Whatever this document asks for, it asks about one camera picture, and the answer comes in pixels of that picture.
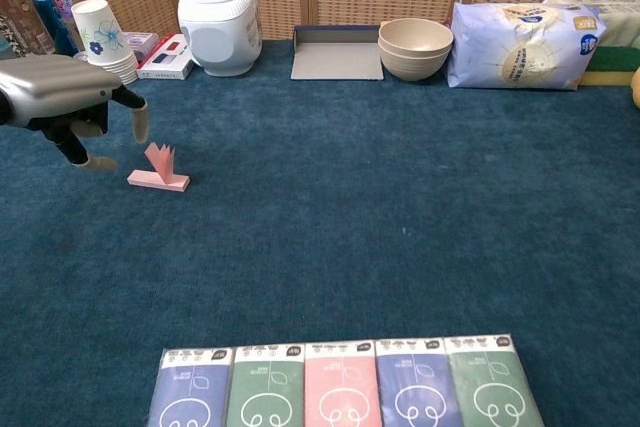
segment stack of paper cups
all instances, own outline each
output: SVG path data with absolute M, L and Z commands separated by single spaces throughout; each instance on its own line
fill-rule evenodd
M 71 8 L 90 64 L 117 74 L 124 85 L 138 78 L 138 61 L 106 0 L 85 0 Z

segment cardboard box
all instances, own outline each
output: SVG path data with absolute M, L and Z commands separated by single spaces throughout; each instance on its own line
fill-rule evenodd
M 184 80 L 193 68 L 189 46 L 183 34 L 166 35 L 138 66 L 141 79 Z
M 383 80 L 378 25 L 294 28 L 293 80 Z

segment pink paper stand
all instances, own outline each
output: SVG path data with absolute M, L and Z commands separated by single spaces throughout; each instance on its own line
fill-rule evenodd
M 134 170 L 127 178 L 131 185 L 139 187 L 150 187 L 152 189 L 172 190 L 174 192 L 184 192 L 189 185 L 189 176 L 177 175 L 173 173 L 173 159 L 175 149 L 170 149 L 166 145 L 158 148 L 152 142 L 144 154 L 147 156 L 155 172 L 147 170 Z

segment white box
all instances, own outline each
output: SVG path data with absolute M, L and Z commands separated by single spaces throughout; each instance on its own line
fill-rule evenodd
M 184 80 L 193 68 L 189 46 L 183 34 L 166 35 L 138 66 L 141 79 Z

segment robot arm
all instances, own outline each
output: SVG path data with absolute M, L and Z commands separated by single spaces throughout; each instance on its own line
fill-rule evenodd
M 131 109 L 134 137 L 145 142 L 149 107 L 117 75 L 59 55 L 0 63 L 0 125 L 42 131 L 78 167 L 117 168 L 113 159 L 89 155 L 78 140 L 107 133 L 109 100 Z

